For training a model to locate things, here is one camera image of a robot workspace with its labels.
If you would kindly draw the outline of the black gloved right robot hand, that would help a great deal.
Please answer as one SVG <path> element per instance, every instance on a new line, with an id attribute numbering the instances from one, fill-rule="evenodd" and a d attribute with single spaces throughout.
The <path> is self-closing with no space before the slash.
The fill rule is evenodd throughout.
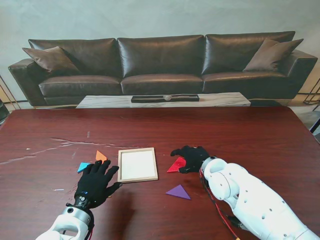
<path id="1" fill-rule="evenodd" d="M 185 166 L 179 168 L 179 172 L 181 174 L 198 172 L 203 162 L 211 158 L 211 156 L 202 146 L 191 147 L 185 145 L 182 148 L 173 150 L 170 155 L 172 157 L 180 156 L 184 158 Z"/>

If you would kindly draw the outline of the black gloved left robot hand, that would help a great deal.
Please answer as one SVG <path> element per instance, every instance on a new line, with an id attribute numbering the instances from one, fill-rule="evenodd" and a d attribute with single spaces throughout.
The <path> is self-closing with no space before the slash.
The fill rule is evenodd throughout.
<path id="1" fill-rule="evenodd" d="M 96 208 L 122 186 L 120 182 L 108 186 L 119 170 L 117 165 L 110 164 L 110 160 L 98 160 L 83 170 L 74 194 L 75 207 L 83 210 Z"/>

